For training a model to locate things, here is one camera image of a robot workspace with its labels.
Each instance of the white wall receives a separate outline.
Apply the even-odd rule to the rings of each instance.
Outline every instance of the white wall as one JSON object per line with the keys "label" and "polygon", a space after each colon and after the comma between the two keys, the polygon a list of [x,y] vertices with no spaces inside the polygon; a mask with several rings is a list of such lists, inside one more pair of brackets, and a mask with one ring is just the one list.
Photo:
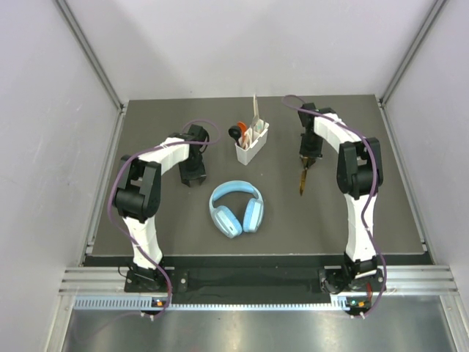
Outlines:
{"label": "white wall", "polygon": [[121,100],[381,94],[433,0],[69,0]]}
{"label": "white wall", "polygon": [[469,311],[469,2],[450,0],[388,104],[428,236]]}
{"label": "white wall", "polygon": [[52,1],[3,1],[0,48],[0,349],[40,351],[117,110]]}

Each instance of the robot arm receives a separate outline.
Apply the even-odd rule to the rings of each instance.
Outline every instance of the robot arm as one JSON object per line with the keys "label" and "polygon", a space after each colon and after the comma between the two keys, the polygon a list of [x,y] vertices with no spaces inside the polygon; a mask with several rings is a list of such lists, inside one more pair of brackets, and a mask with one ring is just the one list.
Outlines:
{"label": "robot arm", "polygon": [[[148,276],[152,276],[156,267],[141,254],[138,246],[159,264],[163,253],[156,236],[155,214],[160,205],[161,176],[179,164],[184,184],[190,186],[195,180],[202,183],[206,178],[200,145],[166,145],[183,141],[203,142],[206,139],[208,133],[198,125],[192,125],[188,133],[173,134],[160,144],[162,149],[142,154],[133,160],[119,182],[114,206],[138,242],[138,245],[133,243],[133,262]],[[128,155],[124,156],[122,164],[128,159]]]}
{"label": "robot arm", "polygon": [[[182,142],[181,138],[167,138],[162,144],[165,145],[172,142]],[[164,147],[163,149],[156,150],[155,152],[145,153],[139,156],[139,160],[147,163],[154,163],[159,166],[159,175],[163,175],[166,171],[170,170],[176,164],[187,160],[189,156],[189,144],[179,144],[172,147]],[[154,191],[160,193],[160,182],[158,184],[147,183],[153,186]],[[155,227],[155,215],[141,222],[141,219],[135,219],[131,216],[125,216],[124,222],[127,225],[130,234],[134,237],[139,246],[145,253],[147,253],[157,264],[160,263],[163,253],[158,245]],[[133,262],[141,267],[147,269],[156,269],[155,265],[149,262],[139,251],[137,245],[133,244]]]}
{"label": "robot arm", "polygon": [[[341,144],[344,144],[345,142],[361,143],[361,140],[354,133],[346,131],[337,125],[338,122],[341,124],[344,123],[336,114],[329,113],[326,114],[326,116],[329,116],[334,120],[334,122],[316,118],[314,119],[314,132],[330,144],[338,154],[340,153]],[[348,193],[344,193],[344,196],[347,202],[349,223],[349,239],[345,249],[345,254],[352,260],[352,262],[365,262],[367,260],[372,260],[373,257],[376,257],[376,251],[374,250],[365,226],[361,221],[361,213],[369,195],[364,194],[359,196],[357,199]],[[373,212],[375,200],[376,195],[372,197],[372,201],[370,202],[365,214],[366,223],[369,225],[371,233],[373,233]],[[376,269],[372,269],[371,271],[357,274],[355,278],[375,273]]]}
{"label": "robot arm", "polygon": [[[313,103],[304,104],[302,109],[318,111]],[[315,159],[322,157],[323,139],[339,154],[337,183],[347,202],[349,229],[341,284],[350,285],[362,278],[372,277],[377,274],[376,251],[361,221],[361,214],[371,191],[372,165],[363,142],[354,133],[338,125],[338,123],[342,125],[344,123],[334,110],[327,108],[319,110],[319,113],[330,117],[332,121],[299,112],[303,127],[306,128],[306,132],[302,135],[300,156],[309,159],[307,163],[309,166],[314,164]],[[367,142],[372,148],[377,162],[377,184],[381,186],[383,183],[383,168],[380,143],[375,138],[367,139]],[[377,193],[372,196],[365,213],[365,220],[371,234],[373,233],[373,212],[376,196]]]}

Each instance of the blue headphones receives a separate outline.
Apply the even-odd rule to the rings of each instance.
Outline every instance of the blue headphones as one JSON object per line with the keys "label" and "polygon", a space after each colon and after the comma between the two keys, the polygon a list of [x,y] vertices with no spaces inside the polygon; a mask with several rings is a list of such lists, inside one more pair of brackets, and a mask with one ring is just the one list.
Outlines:
{"label": "blue headphones", "polygon": [[[232,192],[251,193],[255,198],[250,199],[244,213],[243,227],[236,216],[224,205],[214,208],[213,203],[222,196]],[[222,183],[213,190],[209,201],[210,215],[216,227],[227,237],[233,238],[243,232],[256,232],[264,216],[264,201],[259,190],[245,181],[229,181]]]}

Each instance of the wire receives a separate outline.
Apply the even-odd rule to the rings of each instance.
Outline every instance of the wire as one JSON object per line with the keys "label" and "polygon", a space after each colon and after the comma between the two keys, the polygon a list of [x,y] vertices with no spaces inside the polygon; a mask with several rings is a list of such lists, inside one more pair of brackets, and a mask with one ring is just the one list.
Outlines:
{"label": "wire", "polygon": [[117,267],[117,272],[119,273],[120,276],[122,276],[124,279],[127,279],[127,277],[125,275],[122,275],[122,273],[120,272],[120,265]]}
{"label": "wire", "polygon": [[[188,122],[184,125],[182,130],[185,130],[189,125],[192,125],[195,122],[205,122],[205,123],[208,123],[209,125],[213,126],[214,129],[216,129],[216,131],[217,131],[218,138],[213,142],[196,142],[196,141],[172,142],[172,143],[165,144],[164,147],[173,147],[175,145],[180,145],[180,144],[211,145],[211,144],[218,143],[218,141],[220,141],[220,139],[221,139],[220,129],[218,128],[218,126],[215,123],[213,123],[209,120],[193,120],[193,121],[190,121],[190,122]],[[148,260],[150,263],[152,263],[158,269],[158,271],[161,272],[164,279],[166,280],[166,284],[168,286],[168,299],[166,300],[166,302],[163,306],[163,309],[157,315],[155,315],[155,318],[159,318],[162,315],[162,313],[164,313],[166,311],[166,309],[169,307],[169,304],[170,304],[170,301],[171,301],[171,295],[172,295],[171,280],[169,279],[168,274],[140,247],[139,242],[134,237],[132,237],[132,235],[127,231],[127,229],[124,229],[124,228],[119,226],[119,224],[116,222],[116,219],[112,215],[112,203],[113,203],[113,200],[116,196],[117,185],[119,184],[119,182],[122,178],[122,175],[124,174],[124,171],[129,167],[130,163],[132,163],[132,161],[134,161],[136,158],[138,158],[142,154],[145,154],[145,153],[148,153],[148,152],[154,152],[156,150],[161,150],[161,149],[163,149],[163,146],[162,145],[157,145],[156,147],[152,147],[152,148],[149,148],[149,149],[142,150],[140,152],[137,152],[137,153],[133,154],[131,157],[129,157],[128,160],[126,160],[126,162],[124,162],[121,169],[117,173],[116,180],[114,181],[114,184],[111,187],[111,194],[109,195],[108,204],[107,204],[107,212],[108,212],[109,221],[120,232],[122,232],[127,238],[130,239],[130,241],[136,246],[136,248],[141,253],[141,255],[146,260]]]}
{"label": "wire", "polygon": [[366,233],[368,234],[368,237],[369,237],[369,240],[370,242],[372,243],[373,245],[373,248],[374,250],[376,251],[376,253],[378,254],[378,257],[380,257],[381,259],[381,263],[383,264],[383,284],[381,285],[381,289],[380,289],[380,292],[378,293],[378,296],[376,298],[376,301],[374,302],[374,304],[370,307],[370,309],[364,313],[363,315],[363,318],[369,316],[375,309],[375,307],[380,303],[381,301],[381,298],[383,297],[383,293],[384,293],[384,289],[385,289],[385,286],[386,286],[386,282],[388,280],[388,269],[386,268],[386,261],[384,259],[384,256],[383,256],[383,253],[381,252],[380,250],[380,247],[377,245],[376,241],[373,239],[373,235],[368,227],[368,224],[366,223],[366,220],[365,220],[365,212],[366,210],[368,209],[369,207],[369,203],[372,201],[372,198],[373,196],[375,195],[375,192],[377,190],[377,181],[378,181],[378,172],[377,172],[377,166],[376,166],[376,158],[374,156],[374,153],[373,153],[373,150],[371,149],[368,141],[366,140],[366,137],[361,134],[359,131],[357,131],[356,129],[354,128],[351,128],[351,127],[348,127],[346,125],[344,125],[343,123],[340,123],[340,122],[336,122],[334,119],[332,119],[331,117],[329,116],[326,116],[324,114],[320,114],[319,112],[317,111],[311,111],[311,110],[306,110],[306,109],[302,109],[302,108],[298,108],[296,106],[293,106],[291,104],[288,104],[286,102],[286,100],[288,98],[294,98],[294,99],[298,99],[299,101],[301,101],[302,104],[305,104],[306,102],[301,99],[300,97],[298,97],[297,95],[285,95],[282,99],[281,99],[281,102],[291,108],[291,109],[294,109],[296,111],[301,111],[301,112],[304,112],[304,113],[307,113],[307,114],[310,114],[310,115],[314,115],[314,116],[317,116],[317,117],[321,117],[323,119],[326,119],[328,121],[331,121],[331,122],[334,122],[336,123],[339,127],[345,129],[346,131],[349,131],[349,132],[352,132],[354,133],[362,142],[363,144],[365,145],[365,148],[366,150],[368,151],[368,154],[369,154],[369,157],[370,157],[370,160],[372,162],[372,172],[373,172],[373,181],[372,181],[372,187],[371,187],[371,190],[369,192],[369,196],[368,196],[368,199],[366,200],[365,202],[365,206],[363,207],[363,210],[361,212],[361,222],[363,223],[363,226],[365,227],[366,229]]}

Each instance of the headphone ear cup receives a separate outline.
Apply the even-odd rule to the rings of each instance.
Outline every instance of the headphone ear cup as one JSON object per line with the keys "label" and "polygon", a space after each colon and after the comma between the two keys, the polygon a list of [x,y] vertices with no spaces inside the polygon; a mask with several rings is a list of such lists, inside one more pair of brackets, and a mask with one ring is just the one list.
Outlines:
{"label": "headphone ear cup", "polygon": [[264,216],[264,203],[258,199],[250,199],[244,213],[244,232],[256,232]]}
{"label": "headphone ear cup", "polygon": [[213,221],[216,227],[229,238],[241,235],[243,232],[243,228],[236,216],[224,205],[220,205],[215,209]]}

